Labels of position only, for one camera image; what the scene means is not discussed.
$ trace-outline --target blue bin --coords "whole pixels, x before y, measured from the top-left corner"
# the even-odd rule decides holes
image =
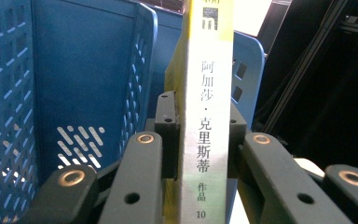
[[[129,1],[0,1],[0,223],[19,219],[55,170],[121,158],[154,117],[181,23]],[[264,55],[235,39],[233,76],[252,88],[235,83],[233,100],[252,117]]]

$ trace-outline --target book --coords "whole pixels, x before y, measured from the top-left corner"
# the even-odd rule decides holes
[[[181,122],[177,180],[166,184],[165,223],[225,223],[233,0],[186,0],[165,74]]]

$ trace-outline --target brass screw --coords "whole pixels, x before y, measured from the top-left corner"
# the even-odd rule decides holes
[[[266,137],[263,134],[257,134],[254,136],[254,141],[257,142],[258,144],[262,144],[262,145],[266,145],[269,144],[271,142],[271,140],[269,140],[268,137]]]
[[[58,178],[58,183],[63,187],[72,187],[80,183],[86,174],[81,170],[71,170],[63,173]]]
[[[151,134],[142,134],[136,139],[139,143],[149,144],[154,141],[154,136]]]
[[[339,177],[345,180],[347,183],[358,187],[358,174],[353,171],[340,171],[338,172]]]

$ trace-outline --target book spine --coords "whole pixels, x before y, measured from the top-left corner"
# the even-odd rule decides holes
[[[233,0],[189,6],[179,220],[225,223]]]

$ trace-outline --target blue basket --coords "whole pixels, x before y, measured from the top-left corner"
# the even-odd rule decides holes
[[[20,218],[55,170],[86,163],[98,171],[121,158],[154,117],[181,23],[179,14],[119,0],[0,1],[0,223]],[[235,34],[233,99],[250,117],[262,51]]]

